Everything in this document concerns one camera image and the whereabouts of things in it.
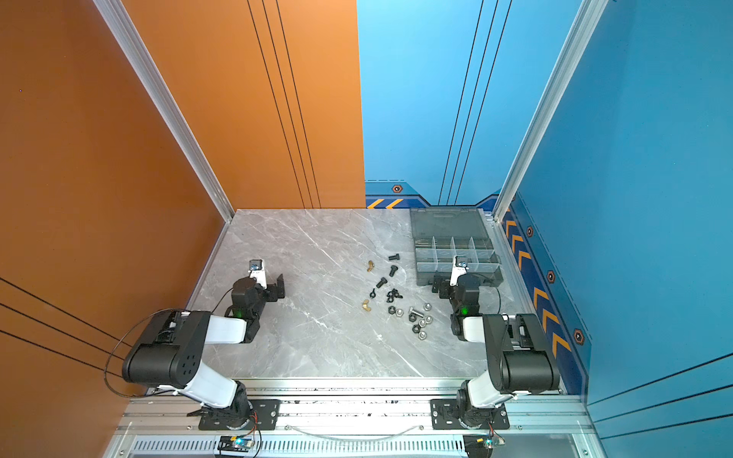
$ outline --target pile of hardware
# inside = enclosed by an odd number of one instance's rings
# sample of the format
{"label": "pile of hardware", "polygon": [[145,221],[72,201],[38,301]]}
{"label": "pile of hardware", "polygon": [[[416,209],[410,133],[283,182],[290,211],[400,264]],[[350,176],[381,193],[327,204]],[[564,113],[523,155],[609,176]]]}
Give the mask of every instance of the pile of hardware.
{"label": "pile of hardware", "polygon": [[[390,261],[399,261],[399,254],[395,254],[393,256],[390,256],[388,258]],[[369,261],[369,267],[366,269],[367,272],[371,272],[372,269],[374,269],[374,262]],[[399,270],[399,267],[396,265],[392,265],[389,269],[389,276],[394,277],[394,274]],[[369,293],[369,297],[374,299],[377,297],[377,289],[380,289],[384,285],[387,284],[387,278],[382,277],[380,278],[379,282],[377,283],[377,286],[375,288],[372,288],[372,292]],[[387,292],[387,303],[392,304],[395,299],[402,299],[403,296],[399,293],[397,288],[392,288]],[[366,311],[371,311],[372,308],[369,307],[369,300],[365,300],[364,303],[361,304],[361,307]],[[425,311],[430,311],[432,306],[428,303],[425,303],[423,305],[423,309]],[[387,312],[390,315],[394,315],[397,318],[402,318],[402,316],[405,315],[405,312],[402,309],[398,309],[397,307],[390,305],[387,308]],[[410,310],[408,311],[408,320],[410,322],[415,323],[412,327],[412,331],[417,334],[418,339],[425,340],[427,339],[427,333],[425,333],[424,328],[428,326],[430,323],[432,323],[432,317],[430,315],[426,315],[423,312],[416,310],[414,307],[410,307]]]}

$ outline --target orange wall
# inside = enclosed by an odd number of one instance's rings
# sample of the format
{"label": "orange wall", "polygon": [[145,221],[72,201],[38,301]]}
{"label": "orange wall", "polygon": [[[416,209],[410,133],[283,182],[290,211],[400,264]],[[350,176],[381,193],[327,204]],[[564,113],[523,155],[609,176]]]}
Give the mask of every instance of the orange wall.
{"label": "orange wall", "polygon": [[123,3],[234,208],[364,207],[356,0]]}
{"label": "orange wall", "polygon": [[[223,222],[94,4],[8,0],[0,18],[0,277],[115,336],[184,306]],[[0,303],[114,345],[2,282]],[[106,360],[3,306],[0,330]],[[3,333],[0,348],[0,456],[27,454],[41,430],[48,456],[101,455],[127,401],[100,370]]]}

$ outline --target gray marble tabletop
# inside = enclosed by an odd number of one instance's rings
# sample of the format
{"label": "gray marble tabletop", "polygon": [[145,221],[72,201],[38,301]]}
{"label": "gray marble tabletop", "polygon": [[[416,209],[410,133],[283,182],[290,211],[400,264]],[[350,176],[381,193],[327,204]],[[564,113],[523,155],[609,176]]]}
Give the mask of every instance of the gray marble tabletop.
{"label": "gray marble tabletop", "polygon": [[[395,253],[400,260],[388,261]],[[252,343],[205,347],[204,362],[227,377],[471,378],[486,370],[483,344],[451,334],[448,300],[416,286],[409,210],[238,210],[193,308],[213,309],[250,259],[265,261],[269,282],[282,273],[287,296],[267,304]],[[383,276],[387,285],[370,299]],[[391,288],[404,296],[394,302],[402,318],[387,313]],[[506,282],[498,292],[502,311],[519,310]],[[496,313],[498,292],[481,288],[482,313]],[[231,303],[225,297],[216,314]],[[433,322],[421,341],[406,312],[425,303]]]}

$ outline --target bolt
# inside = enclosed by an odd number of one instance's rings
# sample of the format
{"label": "bolt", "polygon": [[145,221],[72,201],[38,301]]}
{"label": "bolt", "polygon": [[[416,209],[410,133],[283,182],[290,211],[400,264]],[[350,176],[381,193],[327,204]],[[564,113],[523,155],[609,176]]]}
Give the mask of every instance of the bolt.
{"label": "bolt", "polygon": [[417,315],[418,317],[421,317],[421,318],[425,318],[425,314],[423,314],[423,313],[422,313],[421,311],[417,311],[417,310],[415,310],[415,308],[414,308],[414,307],[410,307],[410,313],[411,313],[411,314],[415,314],[415,315]]}

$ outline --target black mounting plate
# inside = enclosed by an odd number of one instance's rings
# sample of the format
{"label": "black mounting plate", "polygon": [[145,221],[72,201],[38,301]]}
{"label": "black mounting plate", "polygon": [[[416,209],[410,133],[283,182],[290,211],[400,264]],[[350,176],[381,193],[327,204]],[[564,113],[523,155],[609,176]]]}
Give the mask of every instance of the black mounting plate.
{"label": "black mounting plate", "polygon": [[[457,402],[455,399],[431,399],[430,415],[432,416],[433,429],[467,429],[458,418],[454,415],[457,412]],[[494,429],[509,429],[509,416],[507,408],[501,406],[492,409],[491,417],[486,419],[477,429],[489,429],[489,423]]]}
{"label": "black mounting plate", "polygon": [[[261,431],[273,431],[280,415],[280,399],[250,399],[249,401],[252,403],[254,412],[257,412],[257,428]],[[252,422],[248,421],[242,425],[242,430],[249,431],[252,427]],[[199,421],[199,430],[226,431],[227,427],[216,418],[204,415]]]}

